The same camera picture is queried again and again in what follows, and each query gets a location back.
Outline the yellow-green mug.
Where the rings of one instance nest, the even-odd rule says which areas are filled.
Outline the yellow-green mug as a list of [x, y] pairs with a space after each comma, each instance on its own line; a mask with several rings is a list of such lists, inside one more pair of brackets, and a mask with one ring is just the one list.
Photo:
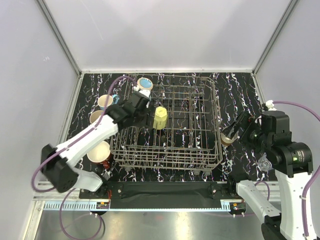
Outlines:
[[158, 106], [155, 109], [153, 118], [153, 128], [156, 130], [162, 130], [165, 128], [168, 118], [167, 109], [163, 106]]

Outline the blue butterfly mug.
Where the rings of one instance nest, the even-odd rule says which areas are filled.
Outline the blue butterfly mug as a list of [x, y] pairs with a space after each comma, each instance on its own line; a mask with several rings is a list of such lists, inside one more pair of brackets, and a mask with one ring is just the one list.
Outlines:
[[153, 89], [153, 82], [146, 78], [146, 77], [141, 77], [137, 80], [137, 86], [142, 89], [142, 90], [149, 90], [151, 91]]

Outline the light blue mug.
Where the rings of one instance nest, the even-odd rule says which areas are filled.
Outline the light blue mug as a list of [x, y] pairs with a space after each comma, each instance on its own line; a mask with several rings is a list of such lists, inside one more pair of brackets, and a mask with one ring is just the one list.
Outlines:
[[117, 104], [120, 96], [117, 94], [109, 95], [104, 94], [98, 98], [97, 104], [101, 111], [104, 111], [106, 107]]

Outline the beige paper cup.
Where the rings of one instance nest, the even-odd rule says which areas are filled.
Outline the beige paper cup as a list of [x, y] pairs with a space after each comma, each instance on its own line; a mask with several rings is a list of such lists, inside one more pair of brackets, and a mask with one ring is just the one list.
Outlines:
[[103, 110], [96, 110], [90, 115], [89, 123], [91, 125], [92, 124], [98, 125], [102, 121], [103, 116], [104, 116]]

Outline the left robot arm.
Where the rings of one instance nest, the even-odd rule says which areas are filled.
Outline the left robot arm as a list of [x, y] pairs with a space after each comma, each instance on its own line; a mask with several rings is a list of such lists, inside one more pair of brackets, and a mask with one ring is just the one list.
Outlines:
[[56, 147], [47, 144], [42, 148], [40, 171], [59, 193], [76, 188], [90, 191], [97, 199], [105, 197], [105, 180], [75, 166], [84, 155], [123, 129], [152, 128], [156, 109], [150, 102], [150, 91], [135, 91], [128, 100], [108, 106], [97, 121], [70, 140]]

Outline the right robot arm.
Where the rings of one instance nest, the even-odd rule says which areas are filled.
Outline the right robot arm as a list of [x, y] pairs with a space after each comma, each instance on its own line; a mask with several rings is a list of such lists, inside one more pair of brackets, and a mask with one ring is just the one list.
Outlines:
[[221, 142], [231, 145], [239, 135], [246, 147], [266, 154], [275, 170], [280, 192], [281, 209], [275, 208], [257, 189], [253, 181], [234, 177], [226, 192], [229, 197], [241, 197], [261, 223], [265, 240], [318, 240], [312, 222], [308, 190], [316, 174], [313, 156], [303, 142], [293, 142], [290, 118], [283, 111], [267, 110], [260, 117], [243, 111], [221, 133]]

